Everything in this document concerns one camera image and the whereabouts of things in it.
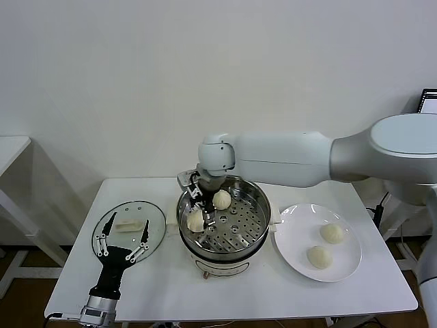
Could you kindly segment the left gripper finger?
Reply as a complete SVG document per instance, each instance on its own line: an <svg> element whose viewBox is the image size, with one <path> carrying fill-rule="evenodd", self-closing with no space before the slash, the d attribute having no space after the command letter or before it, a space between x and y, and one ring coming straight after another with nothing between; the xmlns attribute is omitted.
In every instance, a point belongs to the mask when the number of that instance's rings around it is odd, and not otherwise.
<svg viewBox="0 0 437 328"><path fill-rule="evenodd" d="M107 238L111 232L111 228L113 226L113 222L116 212L112 212L109 218L102 218L99 223L103 223L103 225L99 228L96 226L96 233L94 234L94 241L96 246L96 255L97 256L108 256L108 245Z"/></svg>
<svg viewBox="0 0 437 328"><path fill-rule="evenodd" d="M125 257L126 261L136 262L137 259L149 249L147 244L149 238L149 221L147 220L145 223L145 227L143 230L143 234L141 235L139 246L136 247L130 254Z"/></svg>

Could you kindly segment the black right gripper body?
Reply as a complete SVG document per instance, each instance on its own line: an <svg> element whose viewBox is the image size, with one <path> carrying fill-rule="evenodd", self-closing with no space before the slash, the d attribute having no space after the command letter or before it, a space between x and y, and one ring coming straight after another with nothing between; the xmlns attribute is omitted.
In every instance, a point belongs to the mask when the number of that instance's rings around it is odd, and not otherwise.
<svg viewBox="0 0 437 328"><path fill-rule="evenodd" d="M212 198L224 183L224 177L211 176L206 170L200 170L199 174L199 187L203 193L206 205L209 206L212 203Z"/></svg>

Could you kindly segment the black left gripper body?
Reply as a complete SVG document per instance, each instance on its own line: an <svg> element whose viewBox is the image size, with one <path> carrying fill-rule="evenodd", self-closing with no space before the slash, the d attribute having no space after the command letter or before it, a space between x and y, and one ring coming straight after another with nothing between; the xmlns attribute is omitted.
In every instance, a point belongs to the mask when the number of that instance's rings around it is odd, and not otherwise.
<svg viewBox="0 0 437 328"><path fill-rule="evenodd" d="M123 273L134 264L126 260L131 253L130 249L117 246L107 247L108 256L99 257L102 270L97 284L89 291L90 296L105 299L120 299L119 291Z"/></svg>

